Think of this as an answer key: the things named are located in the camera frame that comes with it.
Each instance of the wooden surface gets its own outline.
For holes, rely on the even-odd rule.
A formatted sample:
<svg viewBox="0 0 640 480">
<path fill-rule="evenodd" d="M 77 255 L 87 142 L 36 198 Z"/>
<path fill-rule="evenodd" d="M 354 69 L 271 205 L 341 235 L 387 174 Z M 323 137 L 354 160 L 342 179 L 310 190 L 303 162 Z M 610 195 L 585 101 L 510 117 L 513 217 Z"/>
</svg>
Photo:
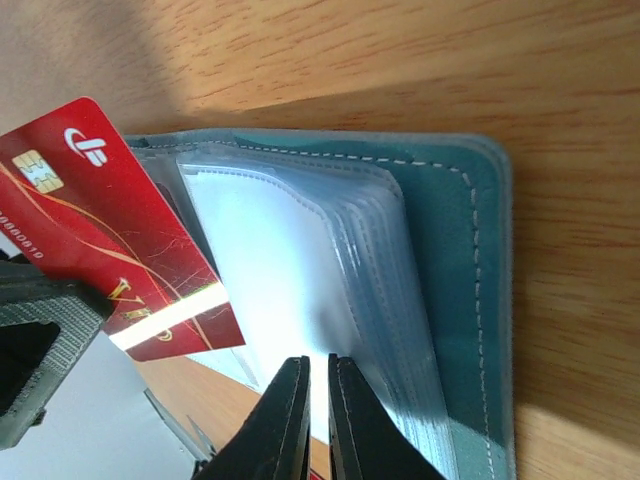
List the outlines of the wooden surface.
<svg viewBox="0 0 640 480">
<path fill-rule="evenodd" d="M 90 95 L 128 133 L 263 126 L 500 141 L 515 172 L 520 477 L 639 478 L 636 1 L 0 5 L 3 132 Z M 255 402 L 185 359 L 141 371 L 219 444 Z"/>
</svg>

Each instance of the wood grain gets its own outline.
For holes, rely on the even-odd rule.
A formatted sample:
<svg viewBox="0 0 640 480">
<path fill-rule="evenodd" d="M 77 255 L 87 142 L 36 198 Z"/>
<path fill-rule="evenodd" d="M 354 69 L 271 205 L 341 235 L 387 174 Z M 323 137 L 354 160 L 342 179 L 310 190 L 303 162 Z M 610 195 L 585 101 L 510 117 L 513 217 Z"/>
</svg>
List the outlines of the wood grain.
<svg viewBox="0 0 640 480">
<path fill-rule="evenodd" d="M 520 477 L 638 478 L 636 2 L 0 6 L 3 132 L 90 95 L 127 133 L 263 126 L 473 131 L 500 141 L 516 185 Z M 220 443 L 255 402 L 184 359 L 141 371 Z"/>
</svg>

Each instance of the red card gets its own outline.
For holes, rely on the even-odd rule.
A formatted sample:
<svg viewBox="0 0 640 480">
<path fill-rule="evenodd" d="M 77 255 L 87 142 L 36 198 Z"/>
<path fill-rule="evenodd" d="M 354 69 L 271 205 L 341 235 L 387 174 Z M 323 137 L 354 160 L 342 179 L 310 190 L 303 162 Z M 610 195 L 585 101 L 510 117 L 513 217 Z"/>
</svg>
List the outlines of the red card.
<svg viewBox="0 0 640 480">
<path fill-rule="evenodd" d="M 89 98 L 0 137 L 0 232 L 46 275 L 80 279 L 109 296 L 116 303 L 109 334 L 152 323 L 181 302 L 175 315 L 194 292 L 202 297 L 219 283 Z M 244 344 L 228 303 L 189 311 L 197 316 L 128 353 L 145 361 Z"/>
</svg>

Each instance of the teal wallet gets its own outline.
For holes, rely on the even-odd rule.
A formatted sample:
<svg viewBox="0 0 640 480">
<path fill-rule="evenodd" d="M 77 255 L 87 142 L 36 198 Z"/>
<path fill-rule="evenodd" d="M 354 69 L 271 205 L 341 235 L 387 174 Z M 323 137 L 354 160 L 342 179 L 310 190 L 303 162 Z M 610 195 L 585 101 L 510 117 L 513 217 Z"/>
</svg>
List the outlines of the teal wallet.
<svg viewBox="0 0 640 480">
<path fill-rule="evenodd" d="M 404 194 L 459 476 L 516 477 L 512 177 L 508 158 L 495 142 L 467 134 L 263 129 L 206 129 L 127 141 L 148 164 L 158 155 L 214 143 L 239 151 L 364 162 L 391 172 Z"/>
</svg>

